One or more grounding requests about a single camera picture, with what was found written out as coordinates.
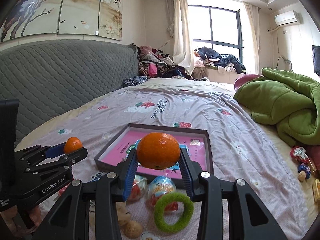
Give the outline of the left hand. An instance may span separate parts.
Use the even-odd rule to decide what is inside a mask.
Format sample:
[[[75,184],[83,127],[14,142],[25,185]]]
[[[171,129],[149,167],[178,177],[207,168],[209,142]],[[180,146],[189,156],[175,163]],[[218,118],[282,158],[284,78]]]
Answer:
[[[17,215],[17,206],[13,206],[3,212],[1,212],[1,216],[4,219],[5,223],[7,224],[8,228],[12,233],[15,233],[17,231],[16,224],[13,221],[13,218]],[[41,219],[41,210],[38,206],[33,208],[29,214],[30,219],[33,221],[35,226],[39,226],[42,222]]]

